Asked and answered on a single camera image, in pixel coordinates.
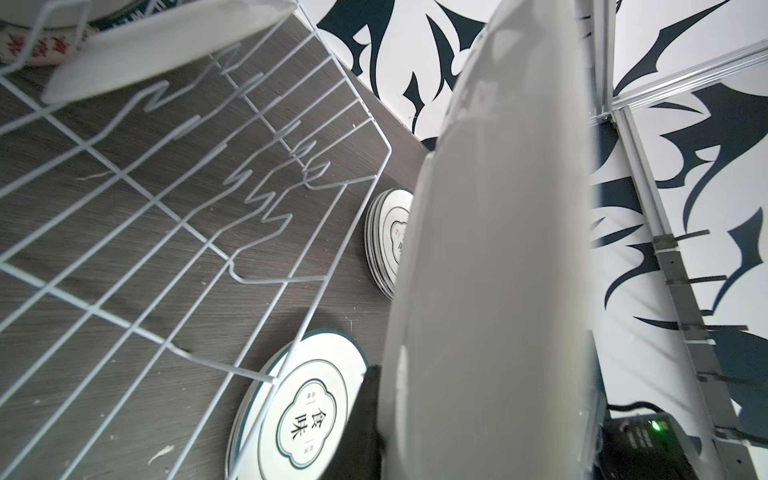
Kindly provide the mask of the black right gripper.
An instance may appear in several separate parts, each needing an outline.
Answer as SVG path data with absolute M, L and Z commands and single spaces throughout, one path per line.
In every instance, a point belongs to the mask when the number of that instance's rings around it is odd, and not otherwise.
M 627 357 L 590 337 L 590 477 L 712 479 L 701 401 L 679 347 Z

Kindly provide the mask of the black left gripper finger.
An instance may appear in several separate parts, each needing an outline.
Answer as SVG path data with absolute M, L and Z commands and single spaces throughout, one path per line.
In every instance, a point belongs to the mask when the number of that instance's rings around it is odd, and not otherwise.
M 321 479 L 381 478 L 381 437 L 377 430 L 381 366 L 370 366 L 363 377 L 342 438 Z

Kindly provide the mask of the green banner rim plate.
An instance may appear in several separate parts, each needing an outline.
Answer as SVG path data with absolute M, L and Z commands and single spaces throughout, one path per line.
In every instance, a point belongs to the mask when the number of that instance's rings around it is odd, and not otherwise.
M 59 65 L 41 101 L 70 103 L 144 81 L 284 20 L 294 1 L 195 1 L 90 37 Z

